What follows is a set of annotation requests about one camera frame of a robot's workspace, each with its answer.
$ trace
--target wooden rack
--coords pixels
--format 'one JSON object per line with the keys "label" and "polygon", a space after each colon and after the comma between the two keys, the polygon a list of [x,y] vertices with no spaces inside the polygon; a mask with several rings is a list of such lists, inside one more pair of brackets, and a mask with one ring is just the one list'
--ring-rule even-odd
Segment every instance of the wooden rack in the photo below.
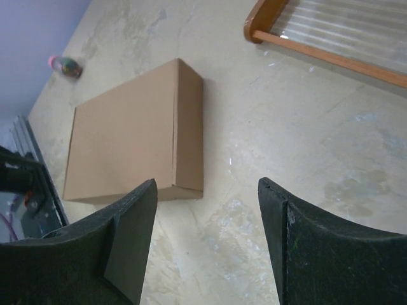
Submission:
{"label": "wooden rack", "polygon": [[262,43],[263,41],[274,43],[331,64],[407,88],[407,75],[405,74],[270,34],[268,31],[286,7],[287,2],[288,0],[258,0],[245,21],[244,36],[246,40],[252,43]]}

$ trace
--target bottle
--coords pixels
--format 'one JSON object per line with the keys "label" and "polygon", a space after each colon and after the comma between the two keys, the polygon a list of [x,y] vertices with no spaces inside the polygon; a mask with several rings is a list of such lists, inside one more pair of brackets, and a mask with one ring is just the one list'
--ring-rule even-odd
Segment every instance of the bottle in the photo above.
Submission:
{"label": "bottle", "polygon": [[80,78],[83,68],[73,59],[69,57],[61,57],[58,55],[51,56],[48,59],[48,65],[62,75],[70,78]]}

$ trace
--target cardboard box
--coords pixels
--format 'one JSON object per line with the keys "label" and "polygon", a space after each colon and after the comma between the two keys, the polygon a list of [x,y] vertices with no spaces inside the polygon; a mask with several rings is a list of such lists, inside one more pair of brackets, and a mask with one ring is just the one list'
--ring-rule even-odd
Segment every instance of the cardboard box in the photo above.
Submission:
{"label": "cardboard box", "polygon": [[202,95],[175,59],[77,106],[63,199],[112,203],[150,178],[159,200],[201,198]]}

